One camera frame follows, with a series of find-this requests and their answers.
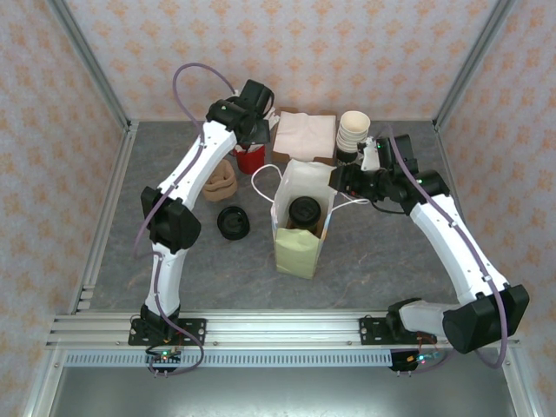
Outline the dark paper coffee cup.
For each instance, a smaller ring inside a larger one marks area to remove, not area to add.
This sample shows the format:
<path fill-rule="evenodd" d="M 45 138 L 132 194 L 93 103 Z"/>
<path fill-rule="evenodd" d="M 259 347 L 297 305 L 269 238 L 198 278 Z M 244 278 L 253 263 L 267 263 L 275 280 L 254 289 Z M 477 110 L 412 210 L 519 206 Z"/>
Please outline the dark paper coffee cup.
<path fill-rule="evenodd" d="M 317 235 L 319 233 L 319 223 L 315 222 L 314 224 L 299 224 L 289 219 L 287 222 L 286 229 L 307 230 L 310 233 Z"/>

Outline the aluminium mounting rail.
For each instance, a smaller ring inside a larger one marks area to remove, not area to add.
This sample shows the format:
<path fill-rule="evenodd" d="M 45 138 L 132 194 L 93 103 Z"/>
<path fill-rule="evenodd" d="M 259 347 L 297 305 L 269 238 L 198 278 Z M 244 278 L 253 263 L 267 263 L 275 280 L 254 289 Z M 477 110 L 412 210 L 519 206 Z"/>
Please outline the aluminium mounting rail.
<path fill-rule="evenodd" d="M 384 311 L 330 310 L 206 310 L 184 311 L 185 318 L 207 320 L 205 347 L 214 349 L 303 349 L 360 346 L 359 319 L 382 317 Z M 55 317 L 48 348 L 127 348 L 130 312 L 82 311 Z"/>

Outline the aluminium frame post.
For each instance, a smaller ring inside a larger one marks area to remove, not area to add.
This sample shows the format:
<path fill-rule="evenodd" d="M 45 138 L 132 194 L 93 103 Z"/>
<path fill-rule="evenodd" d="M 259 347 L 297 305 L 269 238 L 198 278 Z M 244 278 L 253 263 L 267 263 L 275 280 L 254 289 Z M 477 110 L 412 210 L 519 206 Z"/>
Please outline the aluminium frame post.
<path fill-rule="evenodd" d="M 436 132 L 440 132 L 442 126 L 446 124 L 515 3 L 516 0 L 496 0 L 492 12 L 447 92 L 437 116 L 432 120 Z"/>
<path fill-rule="evenodd" d="M 66 0 L 45 0 L 51 11 L 61 24 L 69 42 L 79 55 L 85 69 L 89 72 L 92 81 L 98 88 L 103 100 L 107 104 L 110 113 L 125 130 L 129 130 L 131 121 L 127 116 L 123 106 L 118 99 L 115 91 L 110 85 L 95 53 L 86 39 L 83 31 L 76 20 Z"/>

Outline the red metal bucket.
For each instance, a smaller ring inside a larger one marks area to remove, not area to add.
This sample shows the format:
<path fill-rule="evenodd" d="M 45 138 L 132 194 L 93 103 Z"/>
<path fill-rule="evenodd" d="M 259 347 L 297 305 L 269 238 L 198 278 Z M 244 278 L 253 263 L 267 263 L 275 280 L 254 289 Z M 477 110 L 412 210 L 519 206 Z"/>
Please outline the red metal bucket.
<path fill-rule="evenodd" d="M 252 175 L 254 172 L 260 168 L 265 161 L 265 145 L 264 144 L 253 144 L 247 154 L 237 155 L 235 149 L 233 154 L 236 159 L 238 169 L 246 175 Z"/>

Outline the aluminium side rail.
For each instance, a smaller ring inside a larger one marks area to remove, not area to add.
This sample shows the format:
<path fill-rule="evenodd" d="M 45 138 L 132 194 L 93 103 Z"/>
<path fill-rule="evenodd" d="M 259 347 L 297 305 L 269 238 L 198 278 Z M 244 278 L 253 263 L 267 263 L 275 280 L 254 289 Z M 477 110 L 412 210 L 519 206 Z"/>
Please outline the aluminium side rail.
<path fill-rule="evenodd" d="M 454 198 L 454 204 L 455 207 L 457 208 L 458 214 L 460 216 L 460 218 L 463 220 L 463 222 L 466 221 L 465 216 L 464 216 L 464 212 L 460 203 L 460 198 L 457 192 L 457 188 L 456 188 L 456 183 L 454 180 L 454 176 L 451 170 L 451 166 L 450 163 L 448 161 L 448 154 L 447 154 L 447 149 L 444 145 L 444 142 L 442 141 L 442 137 L 440 134 L 440 125 L 438 124 L 436 119 L 432 120 L 432 126 L 434 128 L 434 133 L 435 133 L 435 137 L 436 137 L 436 142 L 438 143 L 438 147 L 440 149 L 440 154 L 441 154 L 441 158 L 443 161 L 443 164 L 445 166 L 445 170 L 447 173 L 447 182 L 448 182 L 448 186 L 450 188 L 451 191 L 451 195 Z"/>
<path fill-rule="evenodd" d="M 73 300 L 69 307 L 69 314 L 88 309 L 90 298 L 96 285 L 97 277 L 103 261 L 103 255 L 109 238 L 109 232 L 113 222 L 118 198 L 122 189 L 122 183 L 129 164 L 129 158 L 136 139 L 139 126 L 137 120 L 132 120 L 122 131 L 122 137 L 117 149 L 116 159 L 109 175 L 102 210 L 96 224 L 94 237 L 91 241 L 89 254 L 85 262 L 83 272 L 78 281 Z"/>

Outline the stack of cream paper cups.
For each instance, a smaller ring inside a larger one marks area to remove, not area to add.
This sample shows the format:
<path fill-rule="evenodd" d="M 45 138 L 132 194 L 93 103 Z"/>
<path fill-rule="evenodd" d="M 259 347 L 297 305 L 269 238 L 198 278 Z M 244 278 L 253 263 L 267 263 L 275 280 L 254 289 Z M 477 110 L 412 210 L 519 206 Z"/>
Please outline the stack of cream paper cups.
<path fill-rule="evenodd" d="M 338 165 L 346 165 L 356 160 L 359 153 L 358 145 L 367 140 L 370 125 L 370 118 L 357 110 L 349 110 L 341 116 L 336 134 L 335 155 Z"/>

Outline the black plastic lid stack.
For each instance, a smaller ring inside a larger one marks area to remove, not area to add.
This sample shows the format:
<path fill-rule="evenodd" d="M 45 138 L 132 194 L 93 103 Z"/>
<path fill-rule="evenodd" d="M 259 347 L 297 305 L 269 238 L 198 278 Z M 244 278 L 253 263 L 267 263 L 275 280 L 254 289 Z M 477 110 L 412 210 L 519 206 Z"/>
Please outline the black plastic lid stack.
<path fill-rule="evenodd" d="M 250 231 L 247 213 L 237 206 L 228 206 L 219 213 L 217 227 L 222 236 L 230 241 L 241 240 Z"/>

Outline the black plastic cup lid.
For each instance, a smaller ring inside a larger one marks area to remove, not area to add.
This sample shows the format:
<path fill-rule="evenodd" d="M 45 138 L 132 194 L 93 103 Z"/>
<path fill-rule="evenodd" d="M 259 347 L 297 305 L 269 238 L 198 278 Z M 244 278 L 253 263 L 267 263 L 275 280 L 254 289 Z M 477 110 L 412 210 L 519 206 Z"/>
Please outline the black plastic cup lid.
<path fill-rule="evenodd" d="M 294 199 L 288 207 L 288 219 L 299 224 L 314 224 L 321 218 L 320 204 L 310 196 Z"/>

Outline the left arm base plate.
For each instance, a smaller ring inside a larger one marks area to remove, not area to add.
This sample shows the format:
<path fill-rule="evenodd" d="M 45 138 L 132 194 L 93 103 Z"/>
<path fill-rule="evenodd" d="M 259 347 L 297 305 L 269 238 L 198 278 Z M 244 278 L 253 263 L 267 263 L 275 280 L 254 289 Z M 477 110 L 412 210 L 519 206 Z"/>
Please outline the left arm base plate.
<path fill-rule="evenodd" d="M 177 326 L 192 334 L 202 345 L 204 344 L 207 326 L 205 319 L 179 318 Z M 166 321 L 159 320 L 151 323 L 141 318 L 135 318 L 131 321 L 128 344 L 138 347 L 195 345 L 189 336 L 178 332 Z"/>

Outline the floral paper gift bag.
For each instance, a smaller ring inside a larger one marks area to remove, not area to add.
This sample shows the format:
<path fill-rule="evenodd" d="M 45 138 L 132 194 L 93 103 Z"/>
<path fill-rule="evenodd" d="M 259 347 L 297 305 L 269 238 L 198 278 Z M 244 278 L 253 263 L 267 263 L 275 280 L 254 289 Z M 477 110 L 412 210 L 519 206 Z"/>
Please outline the floral paper gift bag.
<path fill-rule="evenodd" d="M 278 169 L 280 183 L 275 194 L 270 197 L 255 185 L 257 174 L 251 175 L 251 186 L 259 196 L 271 203 L 270 218 L 275 248 L 276 270 L 280 273 L 311 279 L 314 277 L 317 262 L 325 240 L 321 239 L 323 223 L 327 215 L 351 203 L 363 203 L 362 199 L 334 204 L 337 192 L 328 186 L 332 166 L 321 162 L 290 161 L 284 170 Z M 321 206 L 319 233 L 314 235 L 307 230 L 286 229 L 288 207 L 300 197 L 313 197 Z"/>

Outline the brown pulp cup carrier stack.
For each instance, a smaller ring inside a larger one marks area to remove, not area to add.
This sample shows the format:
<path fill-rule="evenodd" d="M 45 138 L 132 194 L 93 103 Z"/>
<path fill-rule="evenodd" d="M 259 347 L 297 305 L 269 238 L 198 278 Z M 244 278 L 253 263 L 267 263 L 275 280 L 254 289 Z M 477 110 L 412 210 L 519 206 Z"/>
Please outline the brown pulp cup carrier stack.
<path fill-rule="evenodd" d="M 209 202 L 231 198 L 238 189 L 234 168 L 230 161 L 222 159 L 202 187 L 202 194 Z"/>

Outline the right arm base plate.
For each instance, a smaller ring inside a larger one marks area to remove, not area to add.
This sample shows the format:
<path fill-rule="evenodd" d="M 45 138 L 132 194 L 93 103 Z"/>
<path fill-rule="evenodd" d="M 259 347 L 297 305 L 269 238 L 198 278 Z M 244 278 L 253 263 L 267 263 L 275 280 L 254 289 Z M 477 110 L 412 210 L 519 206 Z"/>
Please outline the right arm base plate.
<path fill-rule="evenodd" d="M 361 345 L 378 346 L 394 343 L 394 337 L 385 317 L 363 316 L 359 319 Z"/>

